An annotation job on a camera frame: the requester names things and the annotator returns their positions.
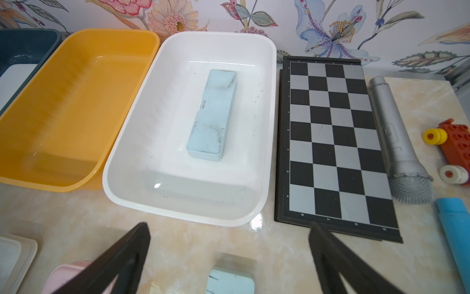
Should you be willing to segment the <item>light blue pencil case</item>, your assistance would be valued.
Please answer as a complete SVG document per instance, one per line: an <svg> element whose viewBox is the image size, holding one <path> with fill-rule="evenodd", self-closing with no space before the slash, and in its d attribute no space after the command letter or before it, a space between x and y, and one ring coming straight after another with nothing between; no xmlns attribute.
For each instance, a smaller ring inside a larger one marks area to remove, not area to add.
<svg viewBox="0 0 470 294"><path fill-rule="evenodd" d="M198 159L220 161L237 88L237 73L213 69L209 72L187 152Z"/></svg>
<svg viewBox="0 0 470 294"><path fill-rule="evenodd" d="M214 267L208 276L207 294L254 294L255 282L251 275L232 269Z"/></svg>

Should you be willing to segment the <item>pink pencil case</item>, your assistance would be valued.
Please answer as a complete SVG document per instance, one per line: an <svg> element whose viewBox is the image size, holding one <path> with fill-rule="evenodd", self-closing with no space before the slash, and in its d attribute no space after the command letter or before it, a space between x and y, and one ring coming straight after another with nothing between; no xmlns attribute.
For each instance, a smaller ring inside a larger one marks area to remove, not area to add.
<svg viewBox="0 0 470 294"><path fill-rule="evenodd" d="M42 289L42 294L53 294L76 276L78 276L82 271L90 266L92 261L83 260L74 262L71 264L63 264L58 266L48 277L44 288Z"/></svg>

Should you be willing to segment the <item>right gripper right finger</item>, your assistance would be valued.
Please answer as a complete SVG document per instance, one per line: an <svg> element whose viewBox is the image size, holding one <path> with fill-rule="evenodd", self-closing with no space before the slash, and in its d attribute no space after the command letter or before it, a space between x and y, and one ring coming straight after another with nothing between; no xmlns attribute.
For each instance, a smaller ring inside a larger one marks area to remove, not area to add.
<svg viewBox="0 0 470 294"><path fill-rule="evenodd" d="M358 294L402 293L322 225L312 224L308 242L323 293L345 294L342 278Z"/></svg>

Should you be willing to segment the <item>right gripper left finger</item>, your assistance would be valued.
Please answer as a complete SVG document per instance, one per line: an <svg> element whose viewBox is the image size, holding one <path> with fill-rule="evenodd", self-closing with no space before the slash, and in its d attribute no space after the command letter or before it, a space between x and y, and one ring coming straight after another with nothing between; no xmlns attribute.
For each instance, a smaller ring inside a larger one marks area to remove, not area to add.
<svg viewBox="0 0 470 294"><path fill-rule="evenodd" d="M137 292L151 235L148 224L138 223L76 277L57 289L57 294L102 294L114 284L113 294Z"/></svg>

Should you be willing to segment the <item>white pencil case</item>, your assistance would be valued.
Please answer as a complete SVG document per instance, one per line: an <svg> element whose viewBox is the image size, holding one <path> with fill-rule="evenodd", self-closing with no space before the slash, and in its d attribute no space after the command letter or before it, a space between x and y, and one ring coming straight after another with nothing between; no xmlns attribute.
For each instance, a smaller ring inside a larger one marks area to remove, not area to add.
<svg viewBox="0 0 470 294"><path fill-rule="evenodd" d="M36 240L1 235L1 293L15 294L23 282L38 250Z"/></svg>

